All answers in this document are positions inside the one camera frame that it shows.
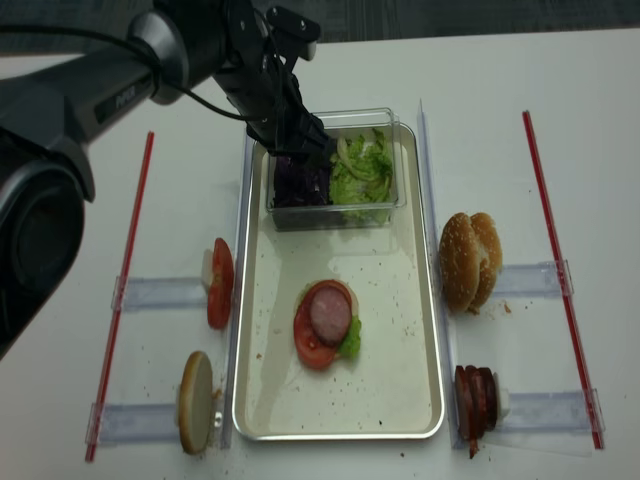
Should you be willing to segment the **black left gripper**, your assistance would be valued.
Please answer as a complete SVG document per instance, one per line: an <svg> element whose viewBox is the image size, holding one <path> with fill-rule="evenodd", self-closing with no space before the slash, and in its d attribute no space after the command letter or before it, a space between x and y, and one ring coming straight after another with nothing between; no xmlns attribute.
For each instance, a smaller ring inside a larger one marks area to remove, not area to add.
<svg viewBox="0 0 640 480"><path fill-rule="evenodd" d="M228 59L214 80L249 136L272 157L328 169L337 141L325 142L324 125L304 106L293 73L298 59L313 59L320 25L282 6L262 13L251 4L225 4L223 13Z"/></svg>

